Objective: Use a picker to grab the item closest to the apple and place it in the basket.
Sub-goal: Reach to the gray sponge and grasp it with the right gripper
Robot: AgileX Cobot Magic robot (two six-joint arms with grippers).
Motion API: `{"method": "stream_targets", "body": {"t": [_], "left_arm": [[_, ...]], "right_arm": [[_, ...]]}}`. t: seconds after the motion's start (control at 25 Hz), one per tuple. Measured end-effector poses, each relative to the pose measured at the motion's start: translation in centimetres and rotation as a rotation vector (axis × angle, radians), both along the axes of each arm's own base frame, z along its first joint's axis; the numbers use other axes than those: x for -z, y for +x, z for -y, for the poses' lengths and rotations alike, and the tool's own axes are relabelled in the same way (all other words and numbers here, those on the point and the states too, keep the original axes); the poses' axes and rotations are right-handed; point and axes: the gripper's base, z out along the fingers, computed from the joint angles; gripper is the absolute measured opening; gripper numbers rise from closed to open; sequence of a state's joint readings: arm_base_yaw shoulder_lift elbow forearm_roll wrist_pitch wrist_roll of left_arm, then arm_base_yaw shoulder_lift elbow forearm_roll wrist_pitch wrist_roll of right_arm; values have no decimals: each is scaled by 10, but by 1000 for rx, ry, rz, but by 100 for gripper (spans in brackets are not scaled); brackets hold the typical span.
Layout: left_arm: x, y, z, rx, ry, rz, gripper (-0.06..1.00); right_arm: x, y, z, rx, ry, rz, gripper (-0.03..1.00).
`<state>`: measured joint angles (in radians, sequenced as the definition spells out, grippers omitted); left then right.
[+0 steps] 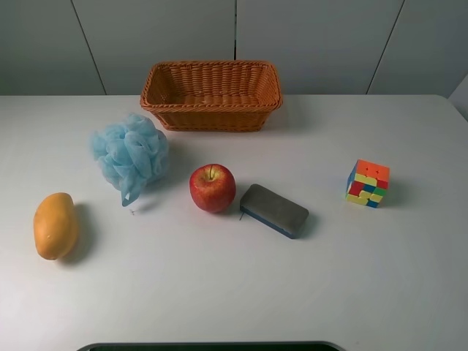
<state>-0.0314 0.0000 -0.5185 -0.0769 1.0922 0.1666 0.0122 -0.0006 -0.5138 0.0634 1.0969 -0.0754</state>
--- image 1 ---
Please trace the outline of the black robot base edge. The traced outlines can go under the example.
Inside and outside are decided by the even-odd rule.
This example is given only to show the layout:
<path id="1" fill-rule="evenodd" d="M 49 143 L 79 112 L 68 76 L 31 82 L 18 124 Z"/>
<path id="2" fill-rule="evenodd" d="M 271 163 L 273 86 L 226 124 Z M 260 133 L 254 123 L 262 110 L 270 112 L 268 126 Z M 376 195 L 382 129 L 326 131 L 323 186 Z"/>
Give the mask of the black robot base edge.
<path id="1" fill-rule="evenodd" d="M 344 348 L 327 341 L 259 341 L 259 342 L 189 342 L 90 344 L 80 350 L 142 351 L 339 351 Z"/>

